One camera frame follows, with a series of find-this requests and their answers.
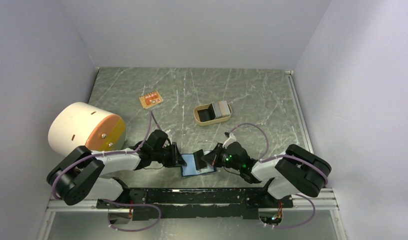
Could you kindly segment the blue leather card holder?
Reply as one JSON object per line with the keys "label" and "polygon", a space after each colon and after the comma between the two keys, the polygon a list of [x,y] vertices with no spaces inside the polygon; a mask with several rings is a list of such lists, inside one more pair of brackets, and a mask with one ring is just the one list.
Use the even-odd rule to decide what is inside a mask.
{"label": "blue leather card holder", "polygon": [[211,174],[211,173],[216,172],[216,167],[211,166],[210,164],[207,164],[207,168],[196,170],[195,163],[194,163],[194,157],[192,153],[183,153],[182,157],[187,163],[186,166],[181,167],[181,177],[183,178]]}

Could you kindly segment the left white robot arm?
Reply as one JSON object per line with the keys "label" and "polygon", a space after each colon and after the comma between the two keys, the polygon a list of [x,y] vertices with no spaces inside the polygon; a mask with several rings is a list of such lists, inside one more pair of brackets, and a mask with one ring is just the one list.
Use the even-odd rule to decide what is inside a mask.
{"label": "left white robot arm", "polygon": [[130,201],[127,185],[116,178],[105,179],[102,175],[118,171],[136,171],[157,162],[165,168],[186,166],[176,142],[167,133],[154,130],[147,139],[132,147],[115,151],[90,150],[81,145],[73,149],[47,178],[54,198],[68,206],[84,199],[108,199],[118,208]]}

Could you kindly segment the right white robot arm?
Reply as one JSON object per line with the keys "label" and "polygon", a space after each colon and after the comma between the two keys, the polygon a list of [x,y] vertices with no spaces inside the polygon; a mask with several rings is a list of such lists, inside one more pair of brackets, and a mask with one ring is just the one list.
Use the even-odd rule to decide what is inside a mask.
{"label": "right white robot arm", "polygon": [[199,159],[216,168],[234,169],[249,184],[265,183],[267,190],[261,199],[267,207],[297,193],[317,197],[332,170],[327,161],[296,144],[289,145],[280,155],[257,160],[237,141],[218,143]]}

